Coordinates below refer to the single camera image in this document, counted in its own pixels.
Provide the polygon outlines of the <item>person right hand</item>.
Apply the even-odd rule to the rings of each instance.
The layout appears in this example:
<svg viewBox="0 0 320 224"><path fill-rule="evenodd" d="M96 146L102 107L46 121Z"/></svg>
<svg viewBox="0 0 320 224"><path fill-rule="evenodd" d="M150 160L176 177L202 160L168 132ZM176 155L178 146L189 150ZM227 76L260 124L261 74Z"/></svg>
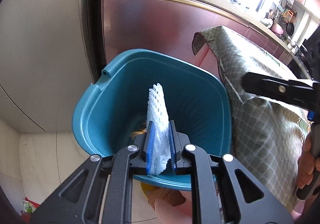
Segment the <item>person right hand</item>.
<svg viewBox="0 0 320 224"><path fill-rule="evenodd" d="M315 158L312 156L311 150L311 134L309 133L302 147L302 153L298 159L298 174L296 185L299 189L303 189L313 180L313 170L315 169Z"/></svg>

